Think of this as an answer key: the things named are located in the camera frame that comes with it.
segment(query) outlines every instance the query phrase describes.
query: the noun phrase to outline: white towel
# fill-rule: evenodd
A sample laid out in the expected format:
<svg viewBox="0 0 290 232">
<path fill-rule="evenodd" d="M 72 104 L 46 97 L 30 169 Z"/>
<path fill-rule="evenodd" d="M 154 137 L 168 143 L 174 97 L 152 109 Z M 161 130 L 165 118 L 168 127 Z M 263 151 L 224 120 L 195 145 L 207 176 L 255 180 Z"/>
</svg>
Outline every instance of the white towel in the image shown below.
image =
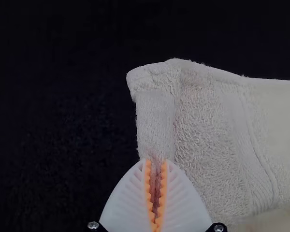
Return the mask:
<svg viewBox="0 0 290 232">
<path fill-rule="evenodd" d="M 171 59 L 127 82 L 139 156 L 185 170 L 213 221 L 232 226 L 290 202 L 290 81 Z"/>
</svg>

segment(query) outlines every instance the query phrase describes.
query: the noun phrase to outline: towel fold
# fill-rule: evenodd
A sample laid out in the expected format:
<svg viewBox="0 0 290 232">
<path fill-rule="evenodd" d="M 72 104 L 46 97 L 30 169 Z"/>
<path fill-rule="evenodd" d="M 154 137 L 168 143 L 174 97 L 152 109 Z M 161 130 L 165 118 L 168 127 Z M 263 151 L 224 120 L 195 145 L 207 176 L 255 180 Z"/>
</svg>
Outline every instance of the towel fold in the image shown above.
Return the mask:
<svg viewBox="0 0 290 232">
<path fill-rule="evenodd" d="M 290 81 L 171 59 L 127 82 L 139 156 L 185 170 L 213 221 L 232 226 L 290 202 Z"/>
</svg>

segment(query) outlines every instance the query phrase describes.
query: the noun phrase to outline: screw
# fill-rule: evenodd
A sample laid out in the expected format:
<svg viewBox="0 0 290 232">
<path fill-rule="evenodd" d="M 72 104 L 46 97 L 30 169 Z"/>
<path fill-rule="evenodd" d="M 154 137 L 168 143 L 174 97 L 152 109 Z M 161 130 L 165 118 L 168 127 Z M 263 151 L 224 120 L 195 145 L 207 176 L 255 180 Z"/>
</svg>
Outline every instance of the screw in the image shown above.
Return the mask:
<svg viewBox="0 0 290 232">
<path fill-rule="evenodd" d="M 223 232 L 223 230 L 224 230 L 223 225 L 218 224 L 214 227 L 215 232 Z"/>
<path fill-rule="evenodd" d="M 91 230 L 96 230 L 99 226 L 100 226 L 100 224 L 95 222 L 95 221 L 91 221 L 87 225 L 87 227 Z"/>
</svg>

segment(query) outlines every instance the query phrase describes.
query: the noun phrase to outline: serrated teeth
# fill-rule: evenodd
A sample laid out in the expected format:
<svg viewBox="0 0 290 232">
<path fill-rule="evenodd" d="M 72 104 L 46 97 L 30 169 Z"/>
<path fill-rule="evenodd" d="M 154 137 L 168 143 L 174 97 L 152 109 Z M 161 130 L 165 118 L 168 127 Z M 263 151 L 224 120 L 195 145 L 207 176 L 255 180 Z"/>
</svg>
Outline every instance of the serrated teeth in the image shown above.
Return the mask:
<svg viewBox="0 0 290 232">
<path fill-rule="evenodd" d="M 166 206 L 167 199 L 167 176 L 168 176 L 168 165 L 167 162 L 164 162 L 161 165 L 161 180 L 160 180 L 160 197 L 159 197 L 159 207 L 157 208 L 158 217 L 155 218 L 155 214 L 152 212 L 153 203 L 151 202 L 150 191 L 150 169 L 151 163 L 150 160 L 146 160 L 145 170 L 144 170 L 144 185 L 145 185 L 145 196 L 148 209 L 148 217 L 150 221 L 150 226 L 152 232 L 161 232 L 161 227 L 163 224 L 164 211 Z"/>
</svg>

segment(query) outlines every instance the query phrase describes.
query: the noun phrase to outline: black background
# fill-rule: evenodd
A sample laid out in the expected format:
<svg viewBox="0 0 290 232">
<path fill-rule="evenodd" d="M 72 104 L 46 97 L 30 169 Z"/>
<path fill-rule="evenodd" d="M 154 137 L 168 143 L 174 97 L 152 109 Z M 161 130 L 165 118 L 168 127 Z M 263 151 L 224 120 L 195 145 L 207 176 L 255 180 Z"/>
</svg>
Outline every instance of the black background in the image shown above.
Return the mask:
<svg viewBox="0 0 290 232">
<path fill-rule="evenodd" d="M 138 160 L 126 74 L 174 57 L 290 80 L 290 5 L 0 1 L 0 232 L 99 219 Z"/>
</svg>

